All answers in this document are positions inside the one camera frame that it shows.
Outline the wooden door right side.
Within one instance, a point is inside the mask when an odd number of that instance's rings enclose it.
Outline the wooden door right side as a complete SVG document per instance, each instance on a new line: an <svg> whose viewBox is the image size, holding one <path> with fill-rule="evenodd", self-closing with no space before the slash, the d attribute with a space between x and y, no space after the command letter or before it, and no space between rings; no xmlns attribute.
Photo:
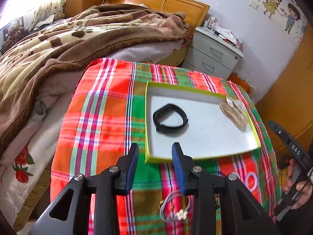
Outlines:
<svg viewBox="0 0 313 235"><path fill-rule="evenodd" d="M286 129L304 149L312 140L312 26L288 65L256 105L267 125L273 120Z"/></svg>

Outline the clear beige hair claw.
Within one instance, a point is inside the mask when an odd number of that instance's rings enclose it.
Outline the clear beige hair claw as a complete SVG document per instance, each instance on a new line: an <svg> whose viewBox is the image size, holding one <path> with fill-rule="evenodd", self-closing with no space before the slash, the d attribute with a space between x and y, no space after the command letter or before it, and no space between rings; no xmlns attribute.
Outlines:
<svg viewBox="0 0 313 235"><path fill-rule="evenodd" d="M248 126L248 117L246 108L241 100L226 97L220 102L220 110L240 131L246 131Z"/></svg>

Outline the plaid red green tablecloth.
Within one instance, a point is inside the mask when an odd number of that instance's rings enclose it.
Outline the plaid red green tablecloth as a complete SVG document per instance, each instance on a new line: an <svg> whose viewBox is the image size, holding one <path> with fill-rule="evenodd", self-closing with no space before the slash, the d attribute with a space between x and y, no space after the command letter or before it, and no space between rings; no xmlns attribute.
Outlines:
<svg viewBox="0 0 313 235"><path fill-rule="evenodd" d="M202 162L213 174L238 174L273 215L281 189L276 156L248 94L232 82L170 66L94 60L85 70L64 117L52 162L50 196L55 198L75 174L87 177L116 164L132 143L139 162L131 193L119 196L121 234L189 234L191 221L164 223L159 203L177 189L171 164L145 163L145 89L150 81L194 87L240 99L255 125L261 147L249 153Z"/></svg>

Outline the white tray yellow rim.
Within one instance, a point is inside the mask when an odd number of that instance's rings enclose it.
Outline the white tray yellow rim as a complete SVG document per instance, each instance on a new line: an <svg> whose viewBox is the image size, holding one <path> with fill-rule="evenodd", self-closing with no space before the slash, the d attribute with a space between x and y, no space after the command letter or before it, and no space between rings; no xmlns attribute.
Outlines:
<svg viewBox="0 0 313 235"><path fill-rule="evenodd" d="M192 87L148 82L145 91L145 162L172 161L172 145L178 142L185 155L204 160L242 154L261 147L250 116L240 130L220 109L228 96ZM157 131L153 114L165 105L182 109L187 125L173 133Z"/></svg>

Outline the black wristband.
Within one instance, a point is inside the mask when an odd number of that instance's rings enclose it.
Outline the black wristband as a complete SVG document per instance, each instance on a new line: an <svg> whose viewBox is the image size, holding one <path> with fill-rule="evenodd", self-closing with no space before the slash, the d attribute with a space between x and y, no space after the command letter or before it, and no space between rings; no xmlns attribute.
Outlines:
<svg viewBox="0 0 313 235"><path fill-rule="evenodd" d="M162 134L177 134L188 124L187 114L177 105L168 103L153 113L156 131Z"/></svg>

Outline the orange cardboard box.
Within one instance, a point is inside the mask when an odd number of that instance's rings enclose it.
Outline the orange cardboard box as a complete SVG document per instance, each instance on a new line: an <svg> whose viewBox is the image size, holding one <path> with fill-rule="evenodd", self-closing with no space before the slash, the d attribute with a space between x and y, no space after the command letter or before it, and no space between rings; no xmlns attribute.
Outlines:
<svg viewBox="0 0 313 235"><path fill-rule="evenodd" d="M252 90L252 86L249 82L241 79L236 73L232 72L228 77L228 81L235 83L238 86L241 86L247 93Z"/></svg>

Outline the white floral bed sheet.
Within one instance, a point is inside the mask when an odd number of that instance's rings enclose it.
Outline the white floral bed sheet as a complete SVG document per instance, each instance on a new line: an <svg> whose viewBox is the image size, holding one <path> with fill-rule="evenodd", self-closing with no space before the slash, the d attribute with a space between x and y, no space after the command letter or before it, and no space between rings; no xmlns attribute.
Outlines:
<svg viewBox="0 0 313 235"><path fill-rule="evenodd" d="M63 118L83 71L63 70L39 83L30 118L1 157L1 211L16 232L46 200Z"/></svg>

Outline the grey two-drawer nightstand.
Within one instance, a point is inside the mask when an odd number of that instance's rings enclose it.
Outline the grey two-drawer nightstand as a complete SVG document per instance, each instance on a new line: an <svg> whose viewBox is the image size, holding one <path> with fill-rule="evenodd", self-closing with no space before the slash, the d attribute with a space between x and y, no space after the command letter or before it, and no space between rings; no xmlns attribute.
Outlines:
<svg viewBox="0 0 313 235"><path fill-rule="evenodd" d="M181 67L225 80L243 57L240 49L204 27L197 27Z"/></svg>

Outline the brown paw print blanket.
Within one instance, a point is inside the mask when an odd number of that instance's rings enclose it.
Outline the brown paw print blanket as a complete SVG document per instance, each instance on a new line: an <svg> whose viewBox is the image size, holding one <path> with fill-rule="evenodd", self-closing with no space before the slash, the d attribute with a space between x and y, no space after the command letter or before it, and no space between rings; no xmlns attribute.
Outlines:
<svg viewBox="0 0 313 235"><path fill-rule="evenodd" d="M134 45L189 40L192 31L184 12L105 4L26 36L1 57L1 151L29 120L49 77Z"/></svg>

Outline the clutter on nightstand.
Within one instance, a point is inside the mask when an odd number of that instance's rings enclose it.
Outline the clutter on nightstand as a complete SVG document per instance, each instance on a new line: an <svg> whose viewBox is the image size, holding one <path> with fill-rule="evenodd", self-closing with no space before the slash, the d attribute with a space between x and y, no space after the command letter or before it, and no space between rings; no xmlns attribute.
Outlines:
<svg viewBox="0 0 313 235"><path fill-rule="evenodd" d="M242 49L244 41L233 31L223 28L218 24L217 18L209 15L208 19L204 21L204 28L221 37L229 44Z"/></svg>

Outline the wooden headboard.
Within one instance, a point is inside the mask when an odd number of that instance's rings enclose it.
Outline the wooden headboard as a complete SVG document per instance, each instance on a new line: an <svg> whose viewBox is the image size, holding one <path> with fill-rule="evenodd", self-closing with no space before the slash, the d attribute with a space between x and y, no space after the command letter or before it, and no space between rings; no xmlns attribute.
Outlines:
<svg viewBox="0 0 313 235"><path fill-rule="evenodd" d="M194 28L199 27L205 20L210 6L196 0L105 0L108 4L144 4L148 8L160 12L184 12L184 21Z"/></svg>

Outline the teddy bear picture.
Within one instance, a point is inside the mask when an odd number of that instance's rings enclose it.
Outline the teddy bear picture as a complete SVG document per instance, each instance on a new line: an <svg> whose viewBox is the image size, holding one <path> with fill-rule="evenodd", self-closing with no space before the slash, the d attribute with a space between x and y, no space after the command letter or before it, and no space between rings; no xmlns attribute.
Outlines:
<svg viewBox="0 0 313 235"><path fill-rule="evenodd" d="M3 55L16 43L21 41L29 34L28 29L24 27L23 16L13 20L3 28L4 41L1 46L1 54Z"/></svg>

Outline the patterned window curtain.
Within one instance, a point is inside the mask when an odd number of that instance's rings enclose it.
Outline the patterned window curtain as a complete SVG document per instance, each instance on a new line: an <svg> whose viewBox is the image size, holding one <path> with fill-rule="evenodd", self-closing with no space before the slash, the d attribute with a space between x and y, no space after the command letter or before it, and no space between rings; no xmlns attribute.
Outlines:
<svg viewBox="0 0 313 235"><path fill-rule="evenodd" d="M34 13L29 30L32 31L39 22L45 21L51 15L62 13L65 2L66 0L41 0Z"/></svg>

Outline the cartoon couple wall sticker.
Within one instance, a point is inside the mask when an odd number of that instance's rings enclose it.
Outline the cartoon couple wall sticker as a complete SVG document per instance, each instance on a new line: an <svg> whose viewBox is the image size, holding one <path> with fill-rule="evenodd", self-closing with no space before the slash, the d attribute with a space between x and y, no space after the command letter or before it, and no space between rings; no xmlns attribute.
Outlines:
<svg viewBox="0 0 313 235"><path fill-rule="evenodd" d="M277 24L295 43L303 39L308 20L295 0L250 0L249 6Z"/></svg>

